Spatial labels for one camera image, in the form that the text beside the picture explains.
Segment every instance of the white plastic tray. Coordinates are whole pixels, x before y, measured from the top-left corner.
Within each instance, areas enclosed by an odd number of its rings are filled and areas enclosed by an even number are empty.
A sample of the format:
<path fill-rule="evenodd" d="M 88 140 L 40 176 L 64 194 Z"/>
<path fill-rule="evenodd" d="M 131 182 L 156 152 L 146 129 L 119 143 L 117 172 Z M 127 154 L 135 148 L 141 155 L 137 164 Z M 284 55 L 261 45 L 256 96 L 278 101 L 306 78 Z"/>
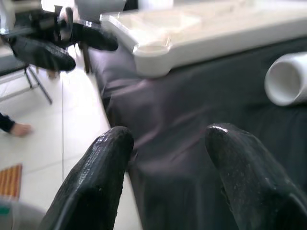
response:
<path fill-rule="evenodd" d="M 169 10 L 101 15 L 132 52 L 137 72 L 162 77 L 173 67 L 307 35 L 307 4 L 207 2 Z"/>

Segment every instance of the folding chair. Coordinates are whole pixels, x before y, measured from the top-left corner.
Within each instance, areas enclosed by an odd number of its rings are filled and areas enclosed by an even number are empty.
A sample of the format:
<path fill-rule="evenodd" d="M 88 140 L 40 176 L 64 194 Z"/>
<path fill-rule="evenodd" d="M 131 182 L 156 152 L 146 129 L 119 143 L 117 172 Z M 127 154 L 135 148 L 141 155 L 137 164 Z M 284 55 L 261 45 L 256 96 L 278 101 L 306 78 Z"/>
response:
<path fill-rule="evenodd" d="M 8 76 L 9 74 L 19 72 L 22 70 L 24 71 L 24 74 Z M 35 80 L 36 84 L 32 84 L 31 79 L 28 75 L 28 72 L 30 72 L 30 74 L 33 76 L 33 79 Z M 39 87 L 44 93 L 44 95 L 46 96 L 49 103 L 52 104 L 52 99 L 50 95 L 47 93 L 41 81 L 38 79 L 37 75 L 32 71 L 32 69 L 30 68 L 28 64 L 25 64 L 22 61 L 18 60 L 14 55 L 0 57 L 0 84 L 4 84 L 6 82 L 13 81 L 23 76 L 27 78 L 27 81 L 29 82 L 30 87 L 20 90 L 18 92 L 11 93 L 6 96 L 0 97 L 0 102 Z"/>

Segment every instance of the wooden mat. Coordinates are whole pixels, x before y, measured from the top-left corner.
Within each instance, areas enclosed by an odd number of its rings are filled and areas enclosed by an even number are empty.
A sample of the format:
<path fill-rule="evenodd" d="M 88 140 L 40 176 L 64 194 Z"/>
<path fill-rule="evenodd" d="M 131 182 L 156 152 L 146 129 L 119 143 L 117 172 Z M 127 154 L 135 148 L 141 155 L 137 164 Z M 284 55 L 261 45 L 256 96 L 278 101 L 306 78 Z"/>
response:
<path fill-rule="evenodd" d="M 19 198 L 22 165 L 0 171 L 0 196 Z"/>

